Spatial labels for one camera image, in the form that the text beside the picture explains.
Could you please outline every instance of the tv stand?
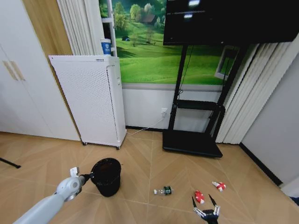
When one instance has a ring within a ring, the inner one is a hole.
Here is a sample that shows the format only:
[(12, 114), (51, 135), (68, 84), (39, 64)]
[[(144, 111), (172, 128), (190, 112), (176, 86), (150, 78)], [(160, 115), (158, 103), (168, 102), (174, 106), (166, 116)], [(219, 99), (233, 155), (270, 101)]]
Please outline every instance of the tv stand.
[[(168, 129), (163, 131), (163, 149), (167, 151), (180, 152), (193, 155), (201, 155), (207, 157), (222, 157), (222, 153), (216, 145), (216, 138), (224, 118), (225, 107), (223, 106), (224, 100), (228, 91), (233, 83), (233, 80), (239, 70), (241, 62), (247, 52), (248, 44), (240, 46), (233, 67), (229, 73), (228, 79), (225, 82), (218, 102), (209, 101), (194, 101), (194, 100), (181, 100), (178, 99), (186, 54), (188, 45), (182, 48), (181, 59), (178, 69), (178, 78), (176, 88), (174, 91), (173, 103), (171, 108), (171, 116), (169, 120)], [(206, 127), (205, 132), (187, 132), (174, 130), (174, 121), (177, 109), (191, 109), (191, 110), (204, 110), (212, 111), (210, 121)]]

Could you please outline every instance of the wooden floor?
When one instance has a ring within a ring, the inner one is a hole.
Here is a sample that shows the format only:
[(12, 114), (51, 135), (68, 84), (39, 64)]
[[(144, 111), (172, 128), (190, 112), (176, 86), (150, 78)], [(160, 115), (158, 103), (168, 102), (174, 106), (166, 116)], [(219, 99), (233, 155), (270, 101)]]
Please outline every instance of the wooden floor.
[[(210, 209), (208, 194), (221, 206), (220, 224), (298, 223), (293, 203), (238, 147), (219, 145), (224, 156), (208, 159), (162, 149), (161, 133), (127, 135), (119, 151), (114, 147), (0, 133), (0, 157), (22, 165), (0, 162), (0, 223), (12, 223), (80, 167), (89, 173), (102, 158), (121, 163), (121, 188), (110, 198), (101, 196), (89, 181), (82, 192), (64, 204), (51, 223), (59, 224), (203, 224), (192, 211), (191, 196), (206, 197), (200, 209)], [(212, 181), (224, 182), (219, 192)], [(155, 196), (153, 189), (170, 185), (173, 195)]]

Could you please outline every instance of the electrical outlet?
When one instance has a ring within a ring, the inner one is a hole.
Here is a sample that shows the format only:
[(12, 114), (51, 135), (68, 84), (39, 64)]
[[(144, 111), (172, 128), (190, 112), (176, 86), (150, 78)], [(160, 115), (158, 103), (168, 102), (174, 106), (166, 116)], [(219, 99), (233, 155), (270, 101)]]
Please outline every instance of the electrical outlet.
[(161, 108), (161, 115), (162, 115), (162, 118), (165, 118), (165, 116), (166, 116), (166, 111), (167, 111), (167, 108)]

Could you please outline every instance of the curtain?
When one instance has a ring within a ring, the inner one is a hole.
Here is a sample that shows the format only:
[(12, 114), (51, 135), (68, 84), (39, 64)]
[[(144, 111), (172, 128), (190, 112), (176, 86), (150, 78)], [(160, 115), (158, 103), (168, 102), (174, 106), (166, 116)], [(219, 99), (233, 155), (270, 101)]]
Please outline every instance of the curtain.
[(260, 44), (225, 103), (216, 142), (239, 144), (299, 52), (293, 42)]
[(103, 55), (98, 0), (57, 0), (73, 55)]

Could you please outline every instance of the white air purifier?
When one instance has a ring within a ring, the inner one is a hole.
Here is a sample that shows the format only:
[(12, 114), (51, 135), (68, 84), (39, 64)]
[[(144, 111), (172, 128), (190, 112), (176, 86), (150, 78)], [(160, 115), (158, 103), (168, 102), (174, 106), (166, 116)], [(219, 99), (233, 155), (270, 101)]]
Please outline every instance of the white air purifier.
[(119, 148), (126, 135), (118, 57), (49, 56), (83, 144)]

